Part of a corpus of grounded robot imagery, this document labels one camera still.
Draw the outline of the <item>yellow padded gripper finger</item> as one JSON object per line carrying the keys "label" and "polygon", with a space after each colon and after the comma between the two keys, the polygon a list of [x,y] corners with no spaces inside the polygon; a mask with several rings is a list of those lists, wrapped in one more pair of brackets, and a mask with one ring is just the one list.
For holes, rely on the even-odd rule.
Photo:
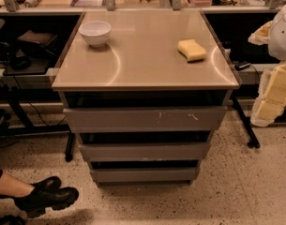
{"label": "yellow padded gripper finger", "polygon": [[282,115],[286,108],[286,62],[281,62],[273,70],[263,72],[258,92],[250,122],[257,127],[267,127]]}

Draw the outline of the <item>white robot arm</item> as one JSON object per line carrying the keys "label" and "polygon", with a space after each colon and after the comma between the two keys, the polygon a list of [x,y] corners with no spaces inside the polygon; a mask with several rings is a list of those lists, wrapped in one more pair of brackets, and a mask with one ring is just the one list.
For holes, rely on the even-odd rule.
{"label": "white robot arm", "polygon": [[270,56],[280,63],[265,70],[260,79],[259,96],[255,99],[250,122],[267,127],[283,115],[286,108],[286,4],[275,18],[252,33],[248,41],[255,45],[268,45]]}

